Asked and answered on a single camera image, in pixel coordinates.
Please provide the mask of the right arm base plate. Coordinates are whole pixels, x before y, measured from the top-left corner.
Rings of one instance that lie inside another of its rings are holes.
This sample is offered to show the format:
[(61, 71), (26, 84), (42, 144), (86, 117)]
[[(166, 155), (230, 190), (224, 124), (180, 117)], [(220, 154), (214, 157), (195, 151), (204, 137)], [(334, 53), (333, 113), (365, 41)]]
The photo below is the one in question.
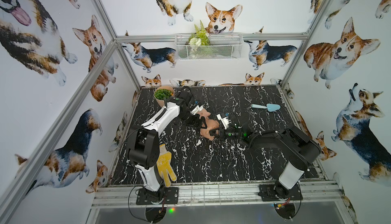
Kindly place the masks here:
[(259, 185), (258, 196), (260, 196), (263, 201), (286, 201), (288, 199), (291, 201), (302, 200), (302, 194), (297, 184), (290, 190), (285, 189), (282, 185)]

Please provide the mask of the pink piggy bank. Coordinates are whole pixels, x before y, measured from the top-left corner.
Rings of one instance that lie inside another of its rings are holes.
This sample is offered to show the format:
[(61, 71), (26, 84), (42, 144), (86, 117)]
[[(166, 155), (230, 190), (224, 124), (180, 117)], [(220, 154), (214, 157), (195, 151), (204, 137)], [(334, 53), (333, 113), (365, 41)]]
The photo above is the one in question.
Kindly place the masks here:
[(206, 122), (207, 128), (206, 129), (200, 129), (200, 134), (201, 134), (202, 137), (204, 137), (204, 138), (206, 138), (206, 139), (208, 139), (210, 141), (213, 141), (215, 139), (215, 136), (211, 135), (210, 132), (211, 132), (211, 130), (219, 129), (220, 124), (219, 124), (218, 121), (211, 120), (209, 118), (206, 118), (205, 122)]
[(208, 121), (209, 120), (209, 116), (211, 115), (210, 112), (208, 112), (206, 109), (202, 109), (198, 112), (198, 115), (200, 116), (200, 119), (201, 118), (204, 118), (205, 121)]

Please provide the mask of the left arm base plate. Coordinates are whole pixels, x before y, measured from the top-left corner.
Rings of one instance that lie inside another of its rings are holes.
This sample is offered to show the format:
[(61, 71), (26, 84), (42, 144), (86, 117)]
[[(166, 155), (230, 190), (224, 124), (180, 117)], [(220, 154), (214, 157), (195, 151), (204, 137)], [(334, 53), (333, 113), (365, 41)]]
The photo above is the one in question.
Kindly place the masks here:
[(137, 205), (177, 204), (179, 196), (178, 187), (166, 188), (162, 186), (158, 191), (152, 192), (142, 188), (137, 193)]

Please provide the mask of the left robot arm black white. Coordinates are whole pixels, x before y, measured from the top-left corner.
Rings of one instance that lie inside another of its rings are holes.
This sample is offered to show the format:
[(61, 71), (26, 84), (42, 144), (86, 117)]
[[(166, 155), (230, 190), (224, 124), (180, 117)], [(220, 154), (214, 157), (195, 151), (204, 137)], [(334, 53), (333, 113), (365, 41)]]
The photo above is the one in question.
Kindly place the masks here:
[(157, 192), (163, 181), (157, 171), (159, 157), (159, 137), (165, 128), (176, 118), (185, 125), (197, 129), (206, 129), (204, 118), (198, 112), (203, 107), (194, 99), (188, 86), (181, 87), (179, 92), (169, 99), (164, 99), (163, 107), (149, 120), (141, 125), (133, 125), (127, 136), (127, 158), (139, 171), (144, 188)]

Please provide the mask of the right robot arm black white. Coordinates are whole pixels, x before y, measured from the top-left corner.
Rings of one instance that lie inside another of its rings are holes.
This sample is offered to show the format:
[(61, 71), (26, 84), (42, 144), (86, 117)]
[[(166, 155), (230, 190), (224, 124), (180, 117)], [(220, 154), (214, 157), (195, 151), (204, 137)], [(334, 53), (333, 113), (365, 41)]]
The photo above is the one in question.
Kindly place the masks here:
[(234, 139), (246, 149), (277, 148), (283, 153), (287, 164), (275, 183), (276, 194), (285, 198), (298, 184), (302, 175), (309, 170), (320, 156), (321, 147), (296, 126), (281, 130), (253, 131), (233, 122), (229, 114), (218, 114), (220, 125), (210, 130), (210, 135), (225, 140)]

